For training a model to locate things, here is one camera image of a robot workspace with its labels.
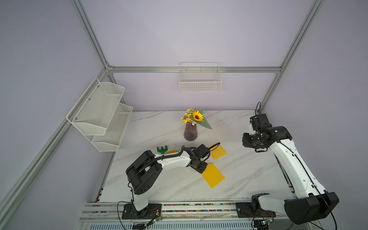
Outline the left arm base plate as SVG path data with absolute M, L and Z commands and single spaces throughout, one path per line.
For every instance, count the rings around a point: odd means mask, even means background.
M 162 204 L 149 204 L 141 211 L 137 211 L 133 204 L 125 204 L 121 214 L 122 219 L 153 219 L 162 212 Z

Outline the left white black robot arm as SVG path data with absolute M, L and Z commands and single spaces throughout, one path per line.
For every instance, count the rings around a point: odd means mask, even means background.
M 128 187 L 132 192 L 132 205 L 140 212 L 149 205 L 146 193 L 153 187 L 163 171 L 175 168 L 191 167 L 202 174 L 210 157 L 210 149 L 205 145 L 199 147 L 182 146 L 180 151 L 170 154 L 153 154 L 151 150 L 142 153 L 127 169 Z

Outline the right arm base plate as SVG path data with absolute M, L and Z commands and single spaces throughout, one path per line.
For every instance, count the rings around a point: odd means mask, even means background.
M 274 218 L 276 216 L 273 211 L 266 211 L 260 207 L 254 208 L 251 202 L 238 202 L 235 206 L 239 218 Z

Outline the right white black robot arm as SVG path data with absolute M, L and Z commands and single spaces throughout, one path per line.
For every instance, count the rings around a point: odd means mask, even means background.
M 253 213 L 265 211 L 284 214 L 297 225 L 331 215 L 339 198 L 335 192 L 328 192 L 313 175 L 289 131 L 283 126 L 272 126 L 266 114 L 250 117 L 249 130 L 243 134 L 243 146 L 257 153 L 270 149 L 295 195 L 287 199 L 273 197 L 269 193 L 256 194 L 252 196 L 250 210 Z

